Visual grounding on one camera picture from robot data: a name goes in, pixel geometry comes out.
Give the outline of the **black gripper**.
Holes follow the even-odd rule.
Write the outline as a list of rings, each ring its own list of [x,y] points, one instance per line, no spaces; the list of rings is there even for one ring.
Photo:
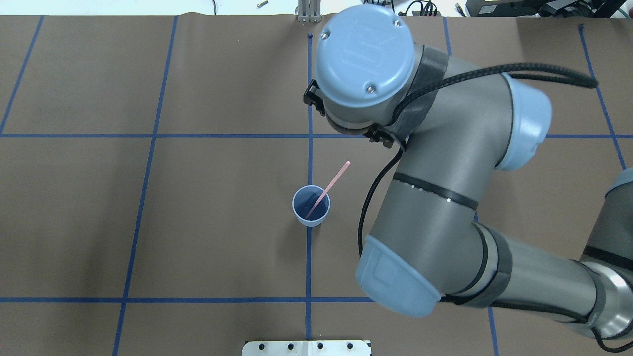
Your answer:
[[[337,132],[348,136],[363,136],[386,148],[401,146],[402,140],[387,128],[391,124],[394,106],[388,101],[367,107],[350,107],[335,103],[316,80],[312,79],[303,94],[303,102],[313,106]]]

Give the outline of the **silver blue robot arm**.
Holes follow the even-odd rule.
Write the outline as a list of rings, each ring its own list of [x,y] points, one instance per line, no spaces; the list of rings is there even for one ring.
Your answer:
[[[303,101],[346,135],[398,152],[371,232],[359,232],[356,280],[373,301],[426,317],[438,302],[540,313],[594,338],[632,338],[632,169],[617,175],[575,261],[516,241],[475,220],[493,171],[534,157],[552,119],[547,95],[526,80],[588,89],[570,68],[511,63],[479,68],[414,42],[389,9],[360,4],[318,36]]]

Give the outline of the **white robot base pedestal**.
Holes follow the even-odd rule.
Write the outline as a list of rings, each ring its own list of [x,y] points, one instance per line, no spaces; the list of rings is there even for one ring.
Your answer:
[[[276,340],[245,343],[242,356],[372,356],[366,340]]]

